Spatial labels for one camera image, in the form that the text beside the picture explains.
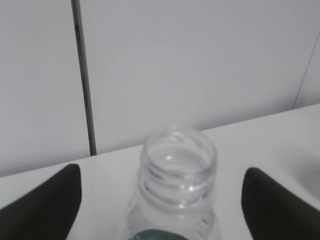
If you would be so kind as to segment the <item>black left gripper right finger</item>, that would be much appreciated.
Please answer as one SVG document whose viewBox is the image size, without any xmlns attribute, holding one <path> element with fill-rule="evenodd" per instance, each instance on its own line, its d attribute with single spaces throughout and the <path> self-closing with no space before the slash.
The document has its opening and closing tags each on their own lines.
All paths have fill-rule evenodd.
<svg viewBox="0 0 320 240">
<path fill-rule="evenodd" d="M 242 212 L 254 240 L 320 238 L 319 210 L 256 167 L 244 174 Z"/>
</svg>

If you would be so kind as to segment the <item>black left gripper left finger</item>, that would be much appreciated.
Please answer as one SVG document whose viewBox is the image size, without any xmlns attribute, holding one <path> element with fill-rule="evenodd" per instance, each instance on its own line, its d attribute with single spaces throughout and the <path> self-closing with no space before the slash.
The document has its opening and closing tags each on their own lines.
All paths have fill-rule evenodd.
<svg viewBox="0 0 320 240">
<path fill-rule="evenodd" d="M 82 202 L 81 170 L 69 164 L 0 210 L 2 240 L 65 240 Z"/>
</svg>

